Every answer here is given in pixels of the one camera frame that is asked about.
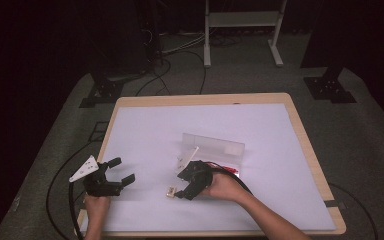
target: transparent container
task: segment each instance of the transparent container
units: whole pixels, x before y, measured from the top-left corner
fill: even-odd
[[[189,161],[201,160],[220,165],[239,177],[244,143],[183,133],[182,147],[176,173],[180,173]]]

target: human hand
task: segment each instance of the human hand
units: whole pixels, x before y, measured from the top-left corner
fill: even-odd
[[[111,197],[85,196],[85,205],[89,217],[85,240],[100,239],[102,226],[110,208]]]
[[[212,184],[205,188],[201,194],[237,202],[241,196],[247,195],[248,192],[232,177],[222,173],[213,173]]]
[[[90,220],[103,220],[110,208],[111,197],[95,197],[86,194],[85,205]]]

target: gray carpet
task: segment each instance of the gray carpet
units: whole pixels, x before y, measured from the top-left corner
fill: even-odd
[[[238,44],[212,47],[212,66],[206,70],[202,94],[290,94],[328,182],[346,189],[364,204],[373,218],[379,239],[384,239],[384,112],[364,82],[346,69],[339,80],[357,103],[332,104],[328,100],[314,100],[303,78],[320,76],[325,69],[299,68],[309,35],[280,35],[278,48],[284,61],[282,68],[274,64],[267,46],[268,37],[244,36]],[[170,49],[191,39],[164,36],[162,40],[164,48]],[[189,51],[201,56],[203,53],[202,46]],[[201,60],[190,53],[178,53],[165,59],[171,62],[170,71],[162,77],[168,91],[156,80],[139,95],[199,94],[204,77]],[[167,64],[157,66],[155,71],[162,74],[166,69]],[[122,96],[134,96],[154,77],[148,74],[127,83]],[[14,196],[14,205],[1,223],[0,239],[62,239],[47,217],[48,187],[65,161],[88,143],[95,124],[109,121],[114,106],[98,104],[94,108],[79,108],[92,85],[90,75],[85,75],[67,99],[19,194]],[[69,215],[67,180],[89,155],[98,155],[100,145],[100,142],[92,142],[76,154],[59,173],[50,191],[49,210],[58,228],[70,239],[75,236]],[[369,218],[360,205],[343,190],[333,186],[331,190],[342,203],[347,232],[313,239],[374,239]],[[75,195],[81,191],[82,186],[77,184]]]

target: red object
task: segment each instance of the red object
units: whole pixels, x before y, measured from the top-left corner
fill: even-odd
[[[238,170],[234,169],[234,168],[231,168],[231,167],[223,167],[224,169],[226,169],[227,171],[235,174],[235,173],[238,173]]]

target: metal stand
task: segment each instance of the metal stand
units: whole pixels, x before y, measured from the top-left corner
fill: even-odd
[[[305,77],[311,95],[316,100],[330,100],[332,103],[356,103],[350,92],[345,91],[338,81],[343,67],[328,67],[322,77]]]
[[[210,27],[261,27],[274,26],[273,39],[270,39],[269,47],[276,66],[283,66],[283,61],[277,50],[276,44],[282,25],[287,0],[282,0],[279,11],[265,12],[214,12],[210,13],[209,0],[205,1],[205,44],[204,66],[211,67],[210,57]]]

